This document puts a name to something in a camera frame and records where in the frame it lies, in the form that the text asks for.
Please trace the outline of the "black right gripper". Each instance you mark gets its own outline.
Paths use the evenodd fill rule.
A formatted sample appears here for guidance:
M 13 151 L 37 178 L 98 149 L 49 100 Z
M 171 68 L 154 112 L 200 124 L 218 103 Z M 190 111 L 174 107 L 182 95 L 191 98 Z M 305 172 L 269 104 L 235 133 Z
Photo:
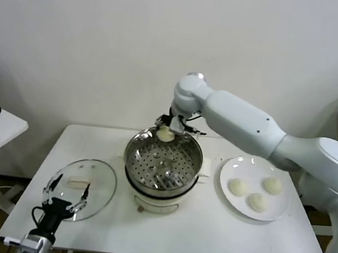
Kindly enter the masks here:
M 172 119 L 173 119 L 173 115 L 170 115 L 170 114 L 165 115 L 165 114 L 163 114 L 162 116 L 158 117 L 155 120 L 155 127 L 156 128 L 160 128 L 160 127 L 162 127 L 164 125 L 170 125 Z M 193 127 L 191 127 L 191 126 L 187 126 L 187 125 L 183 124 L 183 129 L 187 133 L 193 133 Z

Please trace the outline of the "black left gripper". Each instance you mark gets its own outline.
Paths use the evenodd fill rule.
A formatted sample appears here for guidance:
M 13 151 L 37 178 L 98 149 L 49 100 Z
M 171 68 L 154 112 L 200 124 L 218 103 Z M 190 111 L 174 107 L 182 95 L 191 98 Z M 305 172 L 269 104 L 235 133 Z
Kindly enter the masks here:
M 73 213 L 80 212 L 87 205 L 90 184 L 86 186 L 79 202 L 76 204 L 72 204 L 60 198 L 52 198 L 52 193 L 61 179 L 62 175 L 60 174 L 50 180 L 48 185 L 42 190 L 42 209 L 44 216 L 37 226 L 37 233 L 40 236 L 54 236 L 63 220 L 71 218 Z

